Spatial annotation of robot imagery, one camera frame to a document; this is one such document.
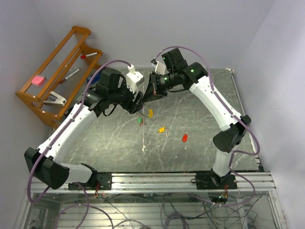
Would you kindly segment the large keyring yellow handle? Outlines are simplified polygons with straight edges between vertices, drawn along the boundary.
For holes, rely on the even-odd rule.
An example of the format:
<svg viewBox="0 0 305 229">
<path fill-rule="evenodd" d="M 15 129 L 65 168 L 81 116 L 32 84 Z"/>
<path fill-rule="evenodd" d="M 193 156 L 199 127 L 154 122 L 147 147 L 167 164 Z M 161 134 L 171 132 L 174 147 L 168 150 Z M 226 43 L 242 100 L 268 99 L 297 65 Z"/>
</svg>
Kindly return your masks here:
<svg viewBox="0 0 305 229">
<path fill-rule="evenodd" d="M 143 114 L 139 113 L 139 111 L 138 114 L 142 118 L 153 118 L 154 115 L 152 108 L 147 103 L 144 103 Z"/>
</svg>

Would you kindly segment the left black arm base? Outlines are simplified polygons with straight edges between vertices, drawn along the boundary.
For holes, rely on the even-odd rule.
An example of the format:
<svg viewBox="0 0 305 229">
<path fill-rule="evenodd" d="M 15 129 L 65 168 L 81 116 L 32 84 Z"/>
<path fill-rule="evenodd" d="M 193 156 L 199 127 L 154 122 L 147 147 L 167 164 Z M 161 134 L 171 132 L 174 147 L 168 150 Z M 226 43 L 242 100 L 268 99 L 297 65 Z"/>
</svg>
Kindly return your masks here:
<svg viewBox="0 0 305 229">
<path fill-rule="evenodd" d="M 111 190 L 111 173 L 94 172 L 85 183 L 73 182 L 68 184 L 68 190 L 81 190 L 80 184 L 85 190 Z"/>
</svg>

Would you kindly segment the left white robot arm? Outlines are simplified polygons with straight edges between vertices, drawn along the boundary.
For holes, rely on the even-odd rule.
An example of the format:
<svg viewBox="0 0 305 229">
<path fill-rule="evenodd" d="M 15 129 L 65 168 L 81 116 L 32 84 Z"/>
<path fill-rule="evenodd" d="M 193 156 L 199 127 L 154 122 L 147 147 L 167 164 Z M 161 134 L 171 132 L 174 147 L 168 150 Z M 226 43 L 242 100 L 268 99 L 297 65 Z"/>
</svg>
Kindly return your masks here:
<svg viewBox="0 0 305 229">
<path fill-rule="evenodd" d="M 81 184 L 85 189 L 101 185 L 99 172 L 87 164 L 70 165 L 63 158 L 84 129 L 96 120 L 110 105 L 120 105 L 133 114 L 142 109 L 143 93 L 138 90 L 144 76 L 133 65 L 128 73 L 106 65 L 100 67 L 90 78 L 85 91 L 79 97 L 70 114 L 56 131 L 38 148 L 28 148 L 24 153 L 30 176 L 27 190 L 33 178 L 47 188 L 59 189 L 64 184 Z"/>
</svg>

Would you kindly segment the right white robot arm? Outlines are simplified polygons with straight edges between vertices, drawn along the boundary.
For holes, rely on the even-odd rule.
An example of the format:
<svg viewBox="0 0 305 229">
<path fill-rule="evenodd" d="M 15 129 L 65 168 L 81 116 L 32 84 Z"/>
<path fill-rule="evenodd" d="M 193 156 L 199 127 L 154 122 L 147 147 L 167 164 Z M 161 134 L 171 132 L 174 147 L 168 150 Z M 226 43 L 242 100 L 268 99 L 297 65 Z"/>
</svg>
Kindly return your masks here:
<svg viewBox="0 0 305 229">
<path fill-rule="evenodd" d="M 215 163 L 207 178 L 196 178 L 197 183 L 211 184 L 222 188 L 231 174 L 233 151 L 240 144 L 251 123 L 248 115 L 242 116 L 219 93 L 213 84 L 211 74 L 200 63 L 188 64 L 180 47 L 171 47 L 168 52 L 160 51 L 163 63 L 151 60 L 154 72 L 142 98 L 142 103 L 164 98 L 176 86 L 189 90 L 209 110 L 221 131 L 213 137 L 217 148 Z"/>
</svg>

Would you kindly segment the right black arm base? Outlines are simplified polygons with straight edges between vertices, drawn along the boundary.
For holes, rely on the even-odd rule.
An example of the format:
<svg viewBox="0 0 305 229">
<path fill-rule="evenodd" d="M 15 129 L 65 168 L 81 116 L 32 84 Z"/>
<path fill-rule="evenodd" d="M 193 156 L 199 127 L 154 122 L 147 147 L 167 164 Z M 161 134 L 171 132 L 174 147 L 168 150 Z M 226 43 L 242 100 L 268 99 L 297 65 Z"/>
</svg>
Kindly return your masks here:
<svg viewBox="0 0 305 229">
<path fill-rule="evenodd" d="M 237 189 L 235 176 L 228 173 L 224 177 L 219 177 L 213 171 L 196 173 L 195 178 L 191 179 L 192 184 L 196 184 L 197 190 L 209 189 Z"/>
</svg>

